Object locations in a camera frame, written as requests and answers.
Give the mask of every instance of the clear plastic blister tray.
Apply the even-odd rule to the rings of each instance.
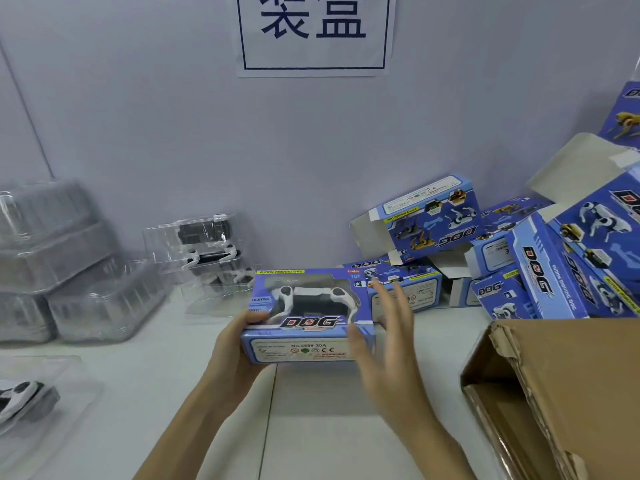
[[[32,248],[0,249],[0,292],[52,290],[117,248],[113,233],[98,222]]]
[[[62,340],[130,339],[166,295],[151,260],[109,257],[49,295]]]
[[[0,294],[0,342],[43,343],[54,338],[56,326],[42,295]]]
[[[207,253],[236,238],[236,215],[215,214],[182,219],[144,229],[145,249],[155,262],[181,261],[192,253]]]
[[[0,422],[0,478],[28,480],[62,446],[102,385],[75,356],[0,356],[0,390],[36,383],[35,395]]]
[[[39,242],[96,222],[91,202],[75,182],[46,182],[0,190],[0,245]]]
[[[221,269],[218,263],[192,268],[192,279],[181,284],[180,290],[186,304],[187,315],[233,317],[247,309],[256,269],[261,265],[246,266],[246,261],[236,258],[230,263],[234,269]]]

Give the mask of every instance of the hand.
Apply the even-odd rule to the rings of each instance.
[[[351,354],[355,357],[367,395],[380,416],[407,446],[412,434],[435,416],[422,384],[413,347],[413,312],[400,284],[394,283],[396,297],[380,284],[372,282],[385,312],[385,359],[378,364],[369,352],[356,325],[349,325]]]
[[[242,349],[240,335],[249,323],[267,320],[267,312],[242,312],[220,332],[199,387],[216,398],[217,414],[227,418],[236,410],[267,365],[252,364]]]

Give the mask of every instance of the paper sign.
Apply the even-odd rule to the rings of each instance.
[[[388,72],[396,0],[228,0],[240,77]]]

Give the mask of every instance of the toy box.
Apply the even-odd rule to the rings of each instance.
[[[450,308],[480,306],[478,298],[471,289],[472,278],[465,261],[464,251],[468,247],[468,244],[461,244],[428,257],[434,268],[442,273],[440,306]]]
[[[471,288],[494,320],[538,318],[515,263],[503,267],[499,273],[475,280]]]
[[[358,261],[344,264],[345,269],[357,269],[363,272],[371,298],[371,313],[374,322],[384,317],[380,297],[371,287],[371,281],[377,279],[386,289],[395,295],[393,282],[399,282],[409,299],[414,312],[436,306],[440,301],[442,275],[434,268],[414,261],[404,266],[392,266],[386,256],[370,261]]]
[[[556,202],[540,211],[550,227],[640,316],[640,154],[580,134],[530,185]]]
[[[402,265],[483,233],[471,181],[450,175],[371,209],[351,222],[366,259]]]
[[[257,271],[249,308],[266,322],[242,333],[253,363],[353,360],[347,325],[355,323],[373,349],[369,293],[359,269]]]
[[[534,213],[507,234],[540,318],[629,316],[628,307]]]
[[[640,82],[629,81],[598,133],[615,144],[640,148]]]
[[[518,222],[536,210],[552,204],[541,196],[516,197],[482,212],[484,234],[471,241],[465,253],[473,279],[488,276],[513,263],[505,235]]]

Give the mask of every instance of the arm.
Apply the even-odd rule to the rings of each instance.
[[[436,418],[424,390],[413,347],[413,312],[398,283],[396,298],[379,282],[373,288],[385,311],[385,360],[378,364],[357,327],[348,329],[367,395],[411,453],[425,479],[476,480],[460,445]]]
[[[263,365],[249,363],[240,344],[247,323],[267,313],[244,312],[216,340],[207,369],[133,480],[193,480],[222,423],[236,410]]]

